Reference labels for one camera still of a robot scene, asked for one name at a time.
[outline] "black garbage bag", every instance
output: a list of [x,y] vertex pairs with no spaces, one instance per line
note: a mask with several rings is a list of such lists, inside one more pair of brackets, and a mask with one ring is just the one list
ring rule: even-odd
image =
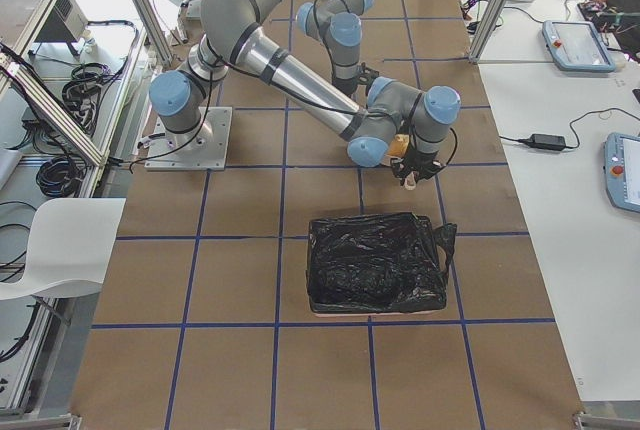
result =
[[[309,223],[307,293],[315,313],[411,313],[447,304],[457,226],[412,213]],[[440,269],[437,247],[446,254]]]

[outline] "power adapter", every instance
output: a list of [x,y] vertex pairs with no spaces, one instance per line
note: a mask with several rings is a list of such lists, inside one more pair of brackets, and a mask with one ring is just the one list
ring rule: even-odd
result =
[[518,143],[540,150],[551,150],[552,152],[561,152],[568,148],[563,136],[547,135],[545,133],[532,133],[529,138],[519,139]]

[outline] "white desk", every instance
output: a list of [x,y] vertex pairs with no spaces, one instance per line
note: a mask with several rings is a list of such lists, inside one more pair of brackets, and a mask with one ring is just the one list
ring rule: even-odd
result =
[[[540,20],[564,20],[563,2],[516,5]],[[581,19],[575,3],[569,8],[572,20]],[[574,145],[568,123],[587,111],[617,106],[640,117],[631,93],[640,87],[640,66],[628,63],[604,76],[564,74],[535,63],[551,61],[540,24],[516,10],[502,15],[479,66],[501,135],[557,134]],[[638,134],[640,122],[613,113],[575,127],[582,145],[573,152],[508,142],[504,149],[580,397],[640,400],[640,214],[611,206],[602,171],[607,135]]]

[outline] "metal mounting plate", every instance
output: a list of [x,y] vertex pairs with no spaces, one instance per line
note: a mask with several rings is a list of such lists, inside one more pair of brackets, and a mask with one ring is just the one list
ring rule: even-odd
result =
[[[204,113],[206,107],[200,107]],[[207,121],[213,128],[213,139],[206,141],[201,148],[189,152],[181,152],[158,157],[171,150],[167,139],[153,140],[149,146],[149,157],[144,164],[149,171],[184,171],[184,170],[224,170],[227,160],[227,146],[231,130],[231,107],[210,107]],[[158,119],[154,133],[164,133],[164,125]]]

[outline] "control box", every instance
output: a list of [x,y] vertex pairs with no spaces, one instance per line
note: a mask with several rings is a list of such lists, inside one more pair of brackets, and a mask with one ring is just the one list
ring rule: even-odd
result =
[[604,144],[604,176],[611,203],[640,212],[640,138],[612,133]]

